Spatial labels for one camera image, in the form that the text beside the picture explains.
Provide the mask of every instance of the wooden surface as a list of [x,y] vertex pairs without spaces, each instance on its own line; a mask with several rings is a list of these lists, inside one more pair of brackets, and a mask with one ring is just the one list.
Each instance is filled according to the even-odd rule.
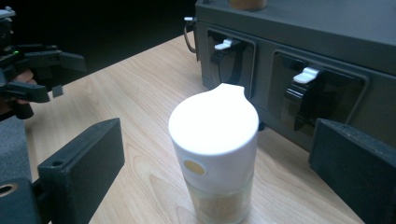
[[[86,128],[120,118],[126,162],[91,223],[200,223],[167,123],[202,91],[182,36],[65,86],[63,96],[32,104],[25,121],[34,179],[40,162]],[[270,129],[259,135],[253,181],[244,223],[361,223],[309,168],[308,153]]]

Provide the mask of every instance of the white lid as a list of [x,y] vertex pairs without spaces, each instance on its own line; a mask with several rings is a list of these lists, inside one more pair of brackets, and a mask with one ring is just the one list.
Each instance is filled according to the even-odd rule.
[[224,193],[253,175],[259,117],[244,88],[220,84],[183,101],[169,119],[181,171],[196,188]]

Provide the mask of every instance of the white plastic container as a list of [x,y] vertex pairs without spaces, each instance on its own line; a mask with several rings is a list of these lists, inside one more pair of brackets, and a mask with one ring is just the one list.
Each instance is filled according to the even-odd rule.
[[239,223],[250,208],[259,117],[244,88],[220,84],[183,101],[169,119],[196,215]]

